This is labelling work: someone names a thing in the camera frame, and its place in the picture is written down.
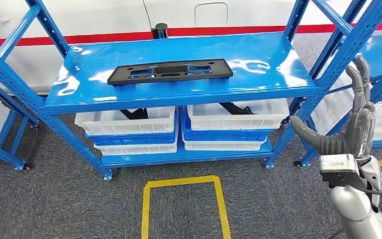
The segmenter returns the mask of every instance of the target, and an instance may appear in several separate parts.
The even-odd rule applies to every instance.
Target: blue shelf frame
[[[361,55],[369,62],[371,67],[372,81],[374,81],[374,87],[371,90],[371,101],[377,103],[382,101],[382,35],[373,36],[369,39],[369,42],[361,49]],[[349,88],[349,86],[341,87],[337,89],[343,90]],[[346,124],[349,118],[350,112],[348,112],[328,133],[332,135],[339,132]],[[314,122],[311,117],[307,119],[307,125],[315,130]],[[310,166],[310,162],[318,155],[317,151],[308,146],[303,140],[302,143],[306,145],[306,155],[301,159],[301,163],[304,167]],[[376,140],[373,142],[373,148],[382,148],[382,140]]]
[[[98,159],[68,127],[59,120],[57,114],[118,110],[136,107],[171,106],[172,104],[189,105],[220,101],[244,101],[284,97],[299,99],[300,97],[304,97],[304,102],[298,103],[300,110],[297,115],[303,120],[306,120],[315,106],[327,94],[330,87],[349,64],[350,60],[355,57],[355,54],[382,21],[382,0],[373,1],[358,24],[353,28],[349,23],[351,23],[359,12],[359,9],[365,3],[364,0],[353,0],[343,17],[340,17],[334,12],[323,0],[315,0],[314,2],[320,9],[326,13],[332,22],[337,24],[337,30],[333,33],[324,52],[322,52],[317,60],[319,62],[317,63],[319,69],[324,65],[323,60],[327,59],[327,55],[331,54],[339,44],[342,36],[346,35],[346,39],[336,54],[335,60],[333,60],[326,69],[323,77],[315,80],[316,77],[313,77],[314,74],[308,74],[302,66],[296,52],[290,45],[309,0],[296,1],[284,33],[175,38],[127,43],[81,45],[78,47],[68,46],[41,0],[26,0],[26,2],[30,6],[30,11],[10,34],[8,40],[1,46],[2,49],[6,49],[0,51],[2,52],[2,56],[7,55],[11,48],[16,45],[16,42],[25,32],[25,28],[31,23],[32,18],[36,17],[57,46],[61,55],[65,58],[64,65],[58,74],[58,79],[54,87],[52,87],[49,97],[45,101],[43,98],[37,96],[2,58],[0,58],[0,82],[76,150],[84,160],[92,165],[103,176],[104,180],[112,179],[112,168],[132,165],[123,163],[119,156],[112,156],[110,158],[103,157],[102,160]],[[185,47],[185,49],[175,50],[179,49],[178,45]],[[97,63],[96,66],[92,64],[93,61],[88,60],[90,56],[101,56],[96,55],[95,51],[104,51],[104,48],[109,49],[106,52],[106,57],[108,54],[110,55],[110,49],[115,49],[123,53],[124,56],[128,56],[129,53],[125,52],[125,48],[128,48],[128,46],[131,47],[130,49],[132,49],[132,51],[134,51],[136,47],[142,52],[149,50],[159,51],[159,48],[156,46],[161,46],[161,49],[171,49],[171,51],[168,54],[166,54],[166,52],[157,52],[159,58],[150,58],[151,54],[143,55],[142,58],[136,58],[138,56],[136,54],[130,55],[132,57],[128,58],[128,62],[119,58],[111,58],[111,60],[114,61],[114,65],[102,65],[101,63],[105,61],[104,58],[99,58],[94,61],[94,63]],[[242,54],[239,53],[242,52],[247,54],[246,58],[241,58]],[[252,66],[249,67],[247,65],[249,62],[246,60],[254,60],[254,53],[261,55],[255,58],[257,61],[251,62]],[[160,88],[163,87],[164,90],[157,91],[157,93],[155,93],[154,88],[156,85],[127,85],[125,87],[118,87],[117,90],[115,90],[114,87],[110,88],[105,84],[98,84],[98,81],[104,83],[107,79],[107,74],[110,74],[117,64],[143,63],[148,59],[153,59],[153,61],[149,61],[155,62],[154,59],[166,61],[194,60],[195,58],[209,59],[213,57],[227,58],[229,64],[236,64],[235,67],[232,67],[234,68],[234,77],[227,81],[224,79],[211,79],[180,82],[178,85],[181,86],[181,91],[175,91],[179,90],[178,86],[175,88],[172,84],[158,83],[159,85],[157,86]],[[263,61],[266,59],[269,59],[267,65],[265,64],[266,62]],[[70,84],[74,86],[74,89],[61,88],[61,85],[67,86]],[[146,89],[146,87],[151,88],[150,86],[153,86],[152,91]],[[66,95],[71,95],[71,97],[59,97]],[[134,156],[138,162],[134,165],[200,161],[216,158],[248,158],[254,156],[267,157],[265,159],[265,166],[267,168],[273,168],[273,164],[278,155],[290,142],[293,135],[291,127],[288,127],[273,149],[271,149],[270,142],[266,142],[261,151],[255,153],[219,153],[215,151],[203,153],[196,151],[185,152],[179,149],[175,154],[166,154],[164,156]]]
[[[6,103],[6,105],[10,108],[7,119],[0,132],[0,159],[13,165],[15,167],[15,170],[17,171],[23,170],[25,161],[17,158],[15,156],[15,153],[21,142],[21,138],[24,133],[25,127],[28,124],[30,124],[31,128],[36,129],[38,128],[39,122],[33,116],[31,116],[22,106],[20,106],[13,98],[7,95],[1,88],[0,88],[0,99],[4,103]],[[2,149],[2,146],[17,116],[21,117],[22,121],[18,128],[15,139],[12,143],[11,149],[9,150],[9,152],[6,152],[5,150]]]

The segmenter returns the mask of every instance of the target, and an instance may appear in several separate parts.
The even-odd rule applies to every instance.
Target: caster wheel
[[[24,164],[24,167],[22,168],[22,170],[24,170],[24,171],[28,171],[28,170],[33,169],[33,168],[34,168],[34,165],[33,165],[33,164],[31,164],[31,163],[25,163],[25,164]]]
[[[293,165],[294,165],[295,167],[297,167],[297,168],[302,167],[302,163],[301,163],[301,161],[299,161],[299,160],[294,161],[294,162],[293,162]]]

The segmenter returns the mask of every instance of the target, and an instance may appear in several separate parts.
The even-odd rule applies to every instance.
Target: robotic arm
[[[332,188],[330,201],[348,238],[382,239],[381,170],[370,155],[376,122],[375,106],[370,102],[370,68],[361,56],[355,65],[359,73],[351,66],[346,68],[355,93],[346,130],[323,136],[296,116],[290,122],[295,133],[321,154],[320,174]]]

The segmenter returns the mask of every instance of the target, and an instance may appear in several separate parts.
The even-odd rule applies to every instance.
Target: white plastic bin
[[[147,108],[148,119],[128,119],[121,111],[78,113],[75,124],[84,128],[88,135],[172,132],[175,108]]]
[[[231,115],[218,103],[189,105],[192,130],[272,129],[279,128],[289,115],[286,99],[234,102],[240,108],[249,106],[255,115]]]
[[[258,151],[262,142],[251,141],[184,141],[185,150],[202,151]]]
[[[351,78],[344,71],[336,80],[331,90],[350,85]],[[354,92],[352,88],[327,94],[311,113],[312,120],[315,124],[315,129],[320,134],[328,133],[339,121],[352,110],[352,102],[354,100]],[[382,102],[376,104],[376,127],[374,140],[382,140]]]
[[[94,145],[99,149],[102,155],[136,155],[136,154],[158,154],[175,153],[178,142],[178,131],[176,131],[175,142],[168,144],[133,144],[133,145]]]

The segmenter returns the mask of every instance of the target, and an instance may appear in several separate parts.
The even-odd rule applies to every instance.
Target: black plastic part
[[[233,72],[225,59],[156,62],[118,66],[108,85],[228,78]]]
[[[293,165],[295,166],[295,167],[302,167],[302,162],[301,161],[299,161],[299,160],[297,160],[297,161],[294,161],[293,162]]]
[[[168,38],[167,33],[168,25],[165,23],[158,23],[155,28],[152,28],[153,39]]]
[[[224,102],[219,104],[223,106],[231,115],[255,115],[251,111],[251,108],[248,106],[246,106],[244,109],[241,109],[231,102]]]
[[[121,112],[129,120],[143,120],[143,119],[148,119],[149,118],[149,116],[147,114],[147,109],[146,108],[136,109],[132,113],[129,110],[121,110]]]
[[[320,174],[327,182],[329,182],[329,188],[344,187],[345,185],[351,185],[354,188],[365,188],[365,184],[362,182],[359,175],[353,171],[320,171]]]

